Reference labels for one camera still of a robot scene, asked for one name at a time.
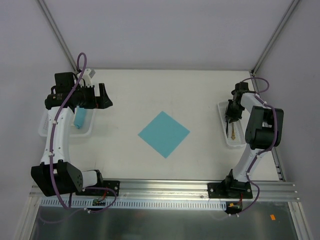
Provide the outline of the gold spoon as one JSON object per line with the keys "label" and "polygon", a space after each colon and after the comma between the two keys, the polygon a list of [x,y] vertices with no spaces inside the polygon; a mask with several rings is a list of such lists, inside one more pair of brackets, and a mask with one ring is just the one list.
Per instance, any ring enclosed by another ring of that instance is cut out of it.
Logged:
{"label": "gold spoon", "polygon": [[231,139],[232,139],[233,141],[236,139],[235,123],[234,123],[234,122],[232,122]]}

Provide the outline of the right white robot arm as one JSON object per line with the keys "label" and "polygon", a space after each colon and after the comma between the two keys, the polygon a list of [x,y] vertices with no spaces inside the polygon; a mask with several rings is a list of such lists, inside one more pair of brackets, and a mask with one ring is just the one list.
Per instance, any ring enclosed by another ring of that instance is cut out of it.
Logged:
{"label": "right white robot arm", "polygon": [[227,198],[243,196],[250,199],[253,171],[261,158],[281,142],[284,111],[267,104],[257,92],[250,91],[245,81],[237,83],[231,94],[225,111],[226,126],[240,120],[245,110],[250,116],[244,134],[244,152],[221,184]]}

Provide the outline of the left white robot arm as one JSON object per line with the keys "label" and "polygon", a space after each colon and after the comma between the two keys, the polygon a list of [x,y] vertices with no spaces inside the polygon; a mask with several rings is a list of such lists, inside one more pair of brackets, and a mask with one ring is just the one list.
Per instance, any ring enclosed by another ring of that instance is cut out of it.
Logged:
{"label": "left white robot arm", "polygon": [[55,85],[44,101],[48,128],[44,153],[40,164],[31,168],[31,177],[46,197],[57,193],[99,195],[104,191],[102,173],[81,171],[71,164],[69,139],[75,115],[81,109],[107,109],[113,106],[104,83],[99,83],[96,95],[94,69],[75,74],[62,72],[54,75]]}

